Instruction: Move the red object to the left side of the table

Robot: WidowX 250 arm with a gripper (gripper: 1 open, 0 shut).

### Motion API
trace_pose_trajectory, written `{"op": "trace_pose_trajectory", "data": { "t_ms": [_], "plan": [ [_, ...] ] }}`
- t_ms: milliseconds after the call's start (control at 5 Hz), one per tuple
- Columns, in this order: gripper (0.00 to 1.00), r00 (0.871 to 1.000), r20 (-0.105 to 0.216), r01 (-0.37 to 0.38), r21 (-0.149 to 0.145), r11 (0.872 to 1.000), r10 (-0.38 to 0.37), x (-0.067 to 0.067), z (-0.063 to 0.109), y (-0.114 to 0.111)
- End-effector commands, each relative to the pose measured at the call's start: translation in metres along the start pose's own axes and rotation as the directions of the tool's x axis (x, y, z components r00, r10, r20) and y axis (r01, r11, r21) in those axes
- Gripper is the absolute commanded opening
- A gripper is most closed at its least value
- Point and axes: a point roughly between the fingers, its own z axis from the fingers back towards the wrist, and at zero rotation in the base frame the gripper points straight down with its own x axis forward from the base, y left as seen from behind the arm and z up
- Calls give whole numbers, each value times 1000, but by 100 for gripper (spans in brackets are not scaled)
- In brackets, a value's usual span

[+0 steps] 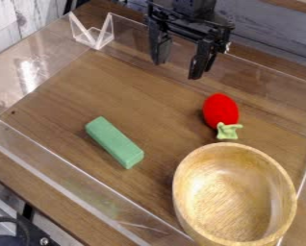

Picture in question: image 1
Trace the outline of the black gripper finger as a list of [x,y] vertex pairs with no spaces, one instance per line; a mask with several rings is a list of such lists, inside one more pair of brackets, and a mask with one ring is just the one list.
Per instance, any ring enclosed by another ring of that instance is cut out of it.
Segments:
[[212,69],[218,55],[216,43],[210,39],[202,39],[197,43],[197,53],[192,58],[189,75],[190,80],[198,80],[204,73]]
[[153,62],[161,65],[170,57],[173,38],[168,26],[153,18],[149,19],[149,34]]

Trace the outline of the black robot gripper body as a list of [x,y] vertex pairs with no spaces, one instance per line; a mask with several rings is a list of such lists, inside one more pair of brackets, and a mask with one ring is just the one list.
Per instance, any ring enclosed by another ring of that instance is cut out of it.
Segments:
[[218,0],[148,0],[148,16],[164,26],[164,31],[200,40],[214,36],[218,52],[228,53],[234,21],[216,11]]

